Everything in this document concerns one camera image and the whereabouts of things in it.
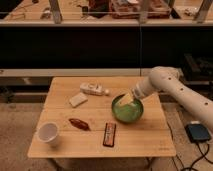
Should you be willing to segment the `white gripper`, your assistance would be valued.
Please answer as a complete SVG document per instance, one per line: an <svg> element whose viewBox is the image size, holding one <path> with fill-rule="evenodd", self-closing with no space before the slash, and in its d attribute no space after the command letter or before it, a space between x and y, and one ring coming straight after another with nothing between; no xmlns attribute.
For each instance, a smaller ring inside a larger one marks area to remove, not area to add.
<svg viewBox="0 0 213 171"><path fill-rule="evenodd" d="M137 83L132 89L132 94L137 99L143 99L152 93L152 87L149 83ZM133 101L133 97L130 93L125 94L120 100L119 105L123 106Z"/></svg>

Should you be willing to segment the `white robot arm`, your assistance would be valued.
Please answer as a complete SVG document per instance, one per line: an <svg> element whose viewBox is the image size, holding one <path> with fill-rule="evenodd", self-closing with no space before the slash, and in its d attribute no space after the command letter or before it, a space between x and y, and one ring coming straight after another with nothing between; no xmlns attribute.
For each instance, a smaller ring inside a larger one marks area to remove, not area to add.
<svg viewBox="0 0 213 171"><path fill-rule="evenodd" d="M134 99L143 99L155 91L164 91L172 96L188 112L213 132L213 101L193 91L179 80L179 72L173 67L157 66L147 77L139 81L119 101L120 106Z"/></svg>

